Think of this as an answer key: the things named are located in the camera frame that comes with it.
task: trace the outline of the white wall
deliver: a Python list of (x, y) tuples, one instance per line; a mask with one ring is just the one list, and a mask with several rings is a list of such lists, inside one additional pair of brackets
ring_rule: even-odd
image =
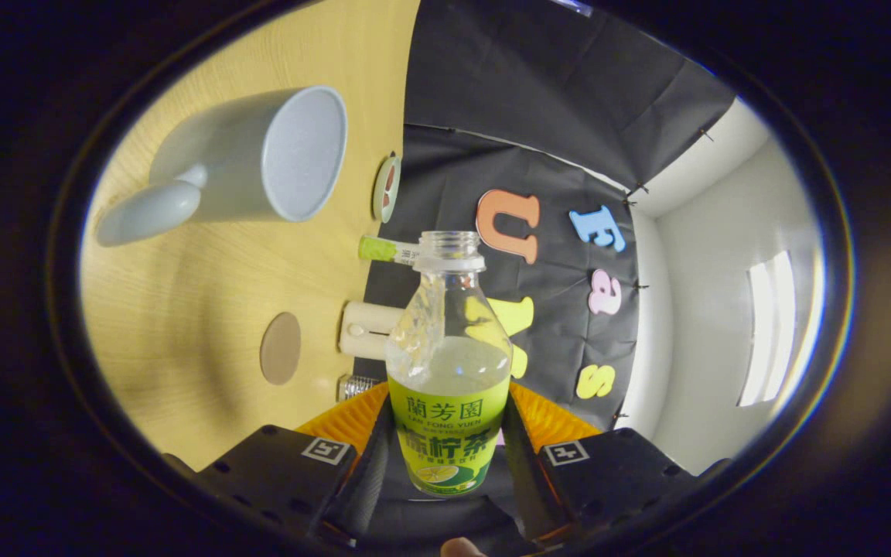
[(770, 420), (775, 403), (736, 405), (752, 346), (747, 269), (788, 250), (797, 322), (805, 324), (819, 230), (792, 166), (771, 140), (659, 218), (657, 228), (671, 273), (673, 330), (671, 376), (653, 441), (690, 473), (700, 473), (745, 447)]
[(632, 195), (636, 209), (659, 218), (692, 200), (756, 154), (770, 134), (763, 121), (736, 98), (724, 116), (671, 165)]
[(658, 426), (672, 366), (672, 293), (665, 250), (653, 220), (632, 212), (637, 274), (648, 289), (637, 304), (637, 342), (628, 394), (615, 428), (630, 427), (651, 439)]

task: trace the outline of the lemon tea bottle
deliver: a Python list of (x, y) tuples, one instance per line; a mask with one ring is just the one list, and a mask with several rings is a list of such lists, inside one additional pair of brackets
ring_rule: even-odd
[(510, 340), (480, 289), (475, 232), (425, 232), (422, 281), (387, 341), (387, 380), (411, 482), (436, 497), (475, 490), (494, 454)]

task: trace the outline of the wooden table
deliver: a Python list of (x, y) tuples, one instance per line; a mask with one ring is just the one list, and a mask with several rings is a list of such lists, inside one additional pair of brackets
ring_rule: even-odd
[[(118, 145), (89, 213), (81, 259), (88, 334), (102, 374), (158, 451), (207, 466), (265, 423), (296, 427), (331, 408), (353, 358), (337, 352), (344, 303), (361, 300), (357, 243), (382, 159), (403, 151), (404, 89), (418, 0), (325, 0), (268, 22), (177, 81)], [(101, 212), (146, 186), (160, 142), (230, 99), (312, 84), (342, 93), (349, 147), (335, 193), (311, 221), (188, 224), (117, 248)], [(301, 324), (301, 360), (269, 384), (259, 345), (273, 317)]]

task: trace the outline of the white mug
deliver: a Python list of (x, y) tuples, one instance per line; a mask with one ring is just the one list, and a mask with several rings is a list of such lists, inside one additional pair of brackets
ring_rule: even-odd
[(152, 237), (187, 221), (315, 216), (346, 154), (346, 105), (331, 87), (241, 98), (179, 124), (160, 145), (149, 184), (106, 211), (104, 246)]

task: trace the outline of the green label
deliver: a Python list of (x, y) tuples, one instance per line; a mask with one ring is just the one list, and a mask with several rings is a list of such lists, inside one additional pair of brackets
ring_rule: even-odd
[(411, 482), (429, 494), (459, 496), (483, 483), (507, 403), (505, 378), (474, 395), (411, 391), (387, 378), (394, 421)]

